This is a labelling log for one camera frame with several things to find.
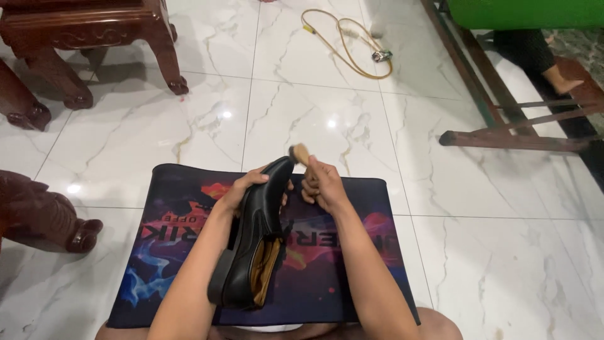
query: bare foot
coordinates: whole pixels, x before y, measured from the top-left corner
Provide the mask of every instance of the bare foot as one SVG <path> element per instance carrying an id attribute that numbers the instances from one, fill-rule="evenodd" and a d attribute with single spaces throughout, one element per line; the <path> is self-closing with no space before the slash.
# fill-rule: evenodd
<path id="1" fill-rule="evenodd" d="M 558 94 L 565 94 L 570 92 L 573 88 L 583 84 L 582 80 L 564 80 L 558 84 L 552 84 L 554 86 L 554 90 Z"/>

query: shoe brush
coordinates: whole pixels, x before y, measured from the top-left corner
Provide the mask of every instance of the shoe brush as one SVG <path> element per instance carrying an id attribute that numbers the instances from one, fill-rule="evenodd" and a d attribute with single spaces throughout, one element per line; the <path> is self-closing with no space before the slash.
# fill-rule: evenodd
<path id="1" fill-rule="evenodd" d="M 294 164 L 302 163 L 308 168 L 308 157 L 310 157 L 310 154 L 306 145 L 300 143 L 289 147 L 289 158 Z"/>

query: white marble floor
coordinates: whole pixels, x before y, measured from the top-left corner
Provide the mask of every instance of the white marble floor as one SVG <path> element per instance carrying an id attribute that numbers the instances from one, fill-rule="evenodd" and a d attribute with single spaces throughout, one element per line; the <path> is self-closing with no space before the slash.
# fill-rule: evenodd
<path id="1" fill-rule="evenodd" d="M 155 165 L 246 171 L 297 142 L 342 175 L 387 182 L 416 303 L 451 318 L 465 339 L 602 339 L 604 195 L 572 154 L 438 144 L 446 130 L 484 123 L 418 0 L 167 3 L 186 96 L 169 92 L 144 43 L 111 48 L 100 66 L 63 53 L 95 97 L 72 112 L 0 47 L 53 113 L 45 132 L 0 116 L 0 169 L 49 184 L 105 223 L 85 257 L 3 241 L 0 339 L 94 338 Z M 378 16 L 393 75 L 350 71 L 301 28 L 307 8 L 367 27 Z M 329 18 L 309 19 L 337 42 Z M 363 67 L 384 72 L 351 44 Z M 540 99 L 519 69 L 491 57 L 518 101 Z M 555 123 L 539 132 L 564 134 Z"/>

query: electrical cord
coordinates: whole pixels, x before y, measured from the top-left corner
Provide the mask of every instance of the electrical cord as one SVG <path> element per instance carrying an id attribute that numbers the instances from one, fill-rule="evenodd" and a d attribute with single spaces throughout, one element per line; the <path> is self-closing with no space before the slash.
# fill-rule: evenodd
<path id="1" fill-rule="evenodd" d="M 344 46 L 344 51 L 346 52 L 346 55 L 350 59 L 350 62 L 352 63 L 352 65 L 344 57 L 342 57 L 338 53 L 338 51 L 336 51 L 336 49 L 330 43 L 328 43 L 328 41 L 321 35 L 321 33 L 319 33 L 314 27 L 312 27 L 306 21 L 306 19 L 304 18 L 304 15 L 306 13 L 308 13 L 308 12 L 313 12 L 313 11 L 329 15 L 330 17 L 333 18 L 333 20 L 336 21 L 336 27 L 337 27 L 338 32 L 340 34 L 340 39 L 342 40 L 342 44 Z M 386 75 L 383 75 L 383 76 L 375 76 L 375 75 L 373 75 L 373 74 L 371 74 L 369 72 L 366 72 L 359 65 L 357 65 L 356 62 L 355 62 L 355 60 L 350 55 L 350 52 L 348 51 L 348 47 L 346 47 L 346 42 L 344 41 L 344 36 L 345 35 L 346 36 L 350 36 L 350 37 L 355 38 L 355 39 L 359 38 L 359 39 L 363 40 L 375 52 L 383 50 L 382 47 L 380 46 L 380 44 L 377 41 L 375 41 L 375 39 L 372 38 L 371 34 L 367 31 L 367 29 L 365 27 L 363 27 L 363 25 L 359 24 L 358 22 L 356 22 L 356 21 L 354 21 L 352 19 L 349 19 L 349 18 L 338 19 L 338 18 L 336 18 L 335 15 L 333 15 L 333 14 L 327 12 L 327 11 L 320 10 L 318 8 L 311 8 L 311 9 L 305 10 L 304 12 L 302 12 L 302 15 L 300 16 L 300 19 L 302 20 L 302 24 L 303 24 L 305 30 L 311 32 L 312 34 L 316 34 L 319 37 L 319 39 L 321 39 L 323 41 L 323 43 L 326 44 L 327 47 L 329 47 L 329 49 L 335 55 L 337 55 L 340 59 L 342 59 L 342 61 L 345 62 L 346 65 L 348 65 L 354 72 L 357 72 L 361 76 L 364 76 L 364 77 L 367 77 L 367 78 L 370 78 L 370 79 L 384 79 L 384 78 L 388 77 L 390 74 L 392 74 L 392 61 L 390 61 L 390 60 L 386 60 L 388 62 L 388 67 L 389 67 L 388 73 Z M 341 23 L 344 22 L 344 21 L 351 21 L 354 24 L 356 24 L 358 27 L 360 27 L 365 32 L 365 34 L 367 35 L 367 37 L 369 39 L 371 39 L 372 43 L 368 39 L 363 38 L 357 31 L 353 31 L 353 30 L 351 30 L 349 28 L 342 28 Z"/>

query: black pants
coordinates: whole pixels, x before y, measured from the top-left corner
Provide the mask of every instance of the black pants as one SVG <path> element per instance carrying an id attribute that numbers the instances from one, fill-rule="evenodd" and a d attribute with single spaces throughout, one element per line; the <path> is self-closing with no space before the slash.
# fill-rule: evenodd
<path id="1" fill-rule="evenodd" d="M 525 71 L 543 73 L 556 64 L 541 30 L 493 31 L 493 45 Z"/>

